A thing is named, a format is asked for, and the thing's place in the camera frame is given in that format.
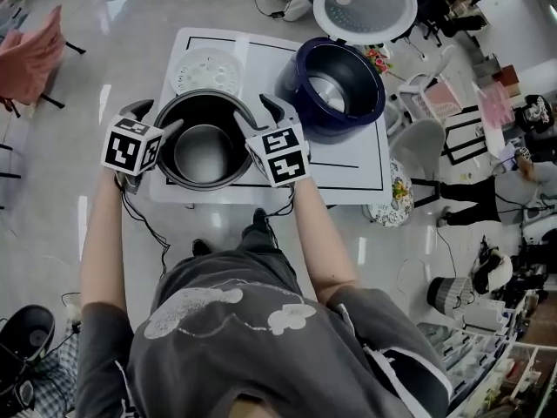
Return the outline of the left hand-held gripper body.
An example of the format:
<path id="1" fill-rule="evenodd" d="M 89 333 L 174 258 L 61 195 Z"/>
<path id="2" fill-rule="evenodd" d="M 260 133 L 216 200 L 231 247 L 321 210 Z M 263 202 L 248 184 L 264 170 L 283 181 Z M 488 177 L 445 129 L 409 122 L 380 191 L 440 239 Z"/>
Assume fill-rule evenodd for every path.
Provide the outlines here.
<path id="1" fill-rule="evenodd" d="M 114 118 L 104 139 L 101 164 L 117 174 L 125 192 L 135 194 L 157 162 L 164 131 L 130 118 Z"/>

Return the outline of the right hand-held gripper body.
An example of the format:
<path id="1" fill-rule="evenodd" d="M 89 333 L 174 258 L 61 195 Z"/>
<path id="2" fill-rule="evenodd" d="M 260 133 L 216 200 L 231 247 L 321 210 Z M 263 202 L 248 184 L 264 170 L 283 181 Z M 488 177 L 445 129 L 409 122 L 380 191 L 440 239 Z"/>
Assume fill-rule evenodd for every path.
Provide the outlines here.
<path id="1" fill-rule="evenodd" d="M 310 176 L 309 148 L 300 124 L 248 138 L 245 147 L 271 187 L 291 185 Z"/>

